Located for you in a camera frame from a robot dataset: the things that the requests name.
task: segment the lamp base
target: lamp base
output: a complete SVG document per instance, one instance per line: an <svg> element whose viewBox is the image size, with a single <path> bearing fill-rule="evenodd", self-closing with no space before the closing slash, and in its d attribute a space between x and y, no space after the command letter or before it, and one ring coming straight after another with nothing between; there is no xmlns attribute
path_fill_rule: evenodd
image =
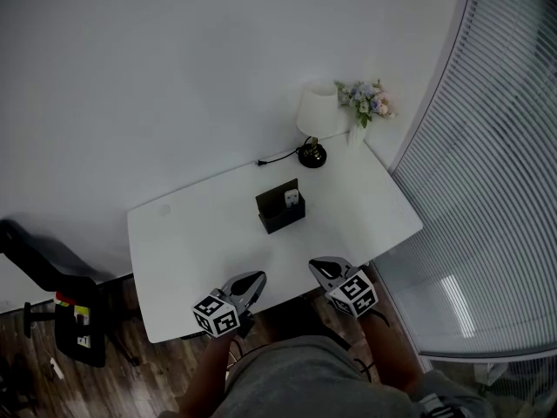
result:
<svg viewBox="0 0 557 418"><path fill-rule="evenodd" d="M312 138L311 144L304 144L299 148L298 161L304 167L317 169L327 161L327 152L323 145L317 143L317 138Z"/></svg>

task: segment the white lampshade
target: white lampshade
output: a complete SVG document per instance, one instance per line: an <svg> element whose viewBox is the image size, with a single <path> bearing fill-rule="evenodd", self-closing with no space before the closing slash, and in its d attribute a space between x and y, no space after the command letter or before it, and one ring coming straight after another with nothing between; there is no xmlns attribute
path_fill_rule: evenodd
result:
<svg viewBox="0 0 557 418"><path fill-rule="evenodd" d="M309 83L299 101L296 125L307 136L325 138L337 131L339 101L337 87L331 82Z"/></svg>

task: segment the white wall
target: white wall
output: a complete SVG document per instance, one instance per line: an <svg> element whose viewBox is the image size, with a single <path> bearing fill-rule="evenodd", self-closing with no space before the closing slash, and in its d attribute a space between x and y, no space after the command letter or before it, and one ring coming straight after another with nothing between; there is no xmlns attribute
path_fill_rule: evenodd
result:
<svg viewBox="0 0 557 418"><path fill-rule="evenodd" d="M368 78L385 3L0 0L0 217L128 273L126 212L299 144L301 86ZM42 295L6 260L0 289Z"/></svg>
<svg viewBox="0 0 557 418"><path fill-rule="evenodd" d="M387 0L373 76L398 116L376 117L366 142L386 168L406 149L431 100L456 38L466 0Z"/></svg>

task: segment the table lamp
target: table lamp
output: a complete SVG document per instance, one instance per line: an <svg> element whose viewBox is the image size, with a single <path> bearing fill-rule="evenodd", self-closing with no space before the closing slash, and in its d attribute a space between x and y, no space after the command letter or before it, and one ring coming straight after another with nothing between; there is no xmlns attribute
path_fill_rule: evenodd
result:
<svg viewBox="0 0 557 418"><path fill-rule="evenodd" d="M317 168L326 162L327 152L318 144L318 138L326 138L337 131L338 114L337 87L333 82L316 81L306 86L299 101L296 126L311 137L312 142L299 147L300 164Z"/></svg>

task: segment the chair leg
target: chair leg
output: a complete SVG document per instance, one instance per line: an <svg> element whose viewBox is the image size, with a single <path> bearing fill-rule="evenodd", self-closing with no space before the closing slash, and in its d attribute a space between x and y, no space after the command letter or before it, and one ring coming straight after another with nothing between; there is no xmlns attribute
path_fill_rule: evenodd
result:
<svg viewBox="0 0 557 418"><path fill-rule="evenodd" d="M108 337L109 341L112 342L112 344L114 345L114 347L116 348L116 350L118 352L120 352L120 354L122 354L122 356L133 366L133 367L139 367L139 358L135 357L135 356L131 356L128 353L128 350L124 347L124 345L122 345L122 342L120 342L120 340L116 337L116 335L114 334L113 331L105 331L106 336Z"/></svg>

